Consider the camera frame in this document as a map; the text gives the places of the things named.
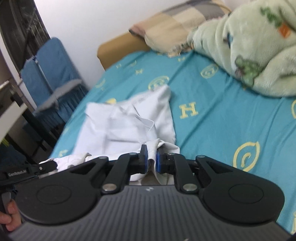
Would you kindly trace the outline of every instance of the orange pattern on blanket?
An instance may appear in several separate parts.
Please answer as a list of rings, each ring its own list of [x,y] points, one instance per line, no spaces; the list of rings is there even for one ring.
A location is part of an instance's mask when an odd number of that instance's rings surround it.
[[[291,34],[291,29],[285,23],[282,23],[282,25],[278,28],[278,31],[284,38],[289,37]]]

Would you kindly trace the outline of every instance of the bed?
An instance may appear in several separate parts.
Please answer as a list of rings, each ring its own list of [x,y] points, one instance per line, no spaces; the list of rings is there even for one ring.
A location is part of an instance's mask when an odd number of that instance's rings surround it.
[[[191,51],[169,58],[130,34],[100,46],[98,57],[107,70],[73,113],[51,157],[71,154],[88,102],[112,104],[168,84],[181,154],[207,155],[279,185],[285,205],[278,223],[296,231],[294,98],[261,96],[204,56]]]

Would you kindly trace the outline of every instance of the white cloth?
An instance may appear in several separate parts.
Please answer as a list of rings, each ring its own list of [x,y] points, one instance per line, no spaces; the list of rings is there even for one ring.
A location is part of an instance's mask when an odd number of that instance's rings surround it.
[[[175,145],[176,135],[169,99],[170,89],[163,85],[117,104],[88,103],[86,119],[73,154],[68,156],[61,167],[59,163],[62,160],[54,159],[58,163],[58,170],[98,156],[108,156],[109,160],[116,160],[122,154],[139,152],[141,145],[146,144],[148,159],[154,161],[151,170],[158,182],[162,185],[172,184],[171,175],[160,175],[155,171],[156,153],[160,146],[164,146],[166,152],[180,153],[179,147]],[[132,175],[130,181],[141,182],[144,176]]]

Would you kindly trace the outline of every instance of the pillow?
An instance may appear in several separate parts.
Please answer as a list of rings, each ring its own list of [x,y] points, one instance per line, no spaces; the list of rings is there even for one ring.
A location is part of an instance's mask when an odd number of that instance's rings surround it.
[[[133,25],[129,31],[145,39],[155,51],[178,55],[191,49],[187,35],[208,19],[222,17],[230,9],[220,0],[191,0],[157,13]]]

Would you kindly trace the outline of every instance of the metal pivot screw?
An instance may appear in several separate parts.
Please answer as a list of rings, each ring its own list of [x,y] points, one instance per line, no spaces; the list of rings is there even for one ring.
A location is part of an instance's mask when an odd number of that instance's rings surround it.
[[[187,192],[195,191],[197,189],[197,186],[193,183],[186,183],[183,185],[183,189]]]
[[[117,188],[117,186],[113,183],[106,183],[103,185],[102,188],[106,192],[111,192],[111,191],[114,191]]]

